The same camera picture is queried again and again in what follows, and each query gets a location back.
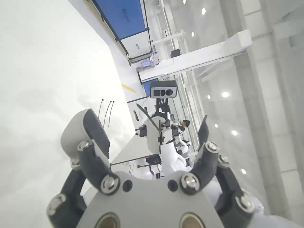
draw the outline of display screen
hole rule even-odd
[[[151,65],[151,63],[150,63],[149,59],[143,60],[143,62],[141,63],[142,67],[148,67],[150,65]]]

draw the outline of black speaker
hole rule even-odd
[[[174,58],[174,57],[177,57],[177,56],[180,56],[180,55],[181,55],[181,51],[180,51],[180,49],[177,49],[177,50],[171,51],[170,57]]]

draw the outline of metal screw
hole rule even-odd
[[[186,177],[185,181],[186,185],[190,188],[194,188],[196,186],[196,181],[193,177]]]
[[[247,213],[252,213],[254,210],[254,204],[253,202],[249,199],[247,194],[244,193],[243,196],[241,196],[241,201],[239,200],[238,197],[235,197],[235,200],[238,204],[238,206],[245,212]]]
[[[103,193],[110,194],[116,190],[118,182],[118,178],[115,179],[110,175],[106,175],[101,182],[100,189]]]
[[[212,153],[218,153],[219,152],[219,148],[216,144],[212,143],[212,142],[206,142],[206,148],[207,150],[209,150]]]
[[[66,201],[67,197],[60,193],[52,198],[50,203],[47,206],[47,214],[48,216],[52,216],[56,213],[56,210],[59,208],[59,206]]]
[[[200,183],[199,183],[198,178],[190,172],[185,173],[181,177],[181,184],[184,189],[191,188],[191,189],[195,189],[196,191],[198,191],[200,188]]]
[[[221,158],[221,160],[222,160],[223,162],[225,162],[225,163],[228,163],[228,162],[229,162],[227,156],[222,156],[222,155],[220,155],[220,158]]]
[[[221,154],[218,156],[218,161],[219,161],[219,166],[221,168],[229,168],[230,164],[229,164],[229,160],[228,157],[226,156],[222,156]]]
[[[91,145],[92,142],[88,142],[88,141],[82,141],[78,146],[77,146],[77,150],[78,151],[83,151],[85,148],[88,148],[89,145]]]
[[[79,159],[78,158],[72,159],[71,160],[71,168],[74,169],[74,170],[77,170],[77,168],[79,168],[79,167],[80,167]]]

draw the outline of white beam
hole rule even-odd
[[[153,69],[140,72],[142,81],[148,81],[163,75],[178,73],[191,67],[197,67],[216,60],[242,53],[252,44],[249,30],[244,30],[229,39],[206,48],[195,50],[184,55],[161,62]]]

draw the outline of robot camera head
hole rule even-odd
[[[151,98],[175,98],[176,95],[176,81],[153,81],[150,83]]]

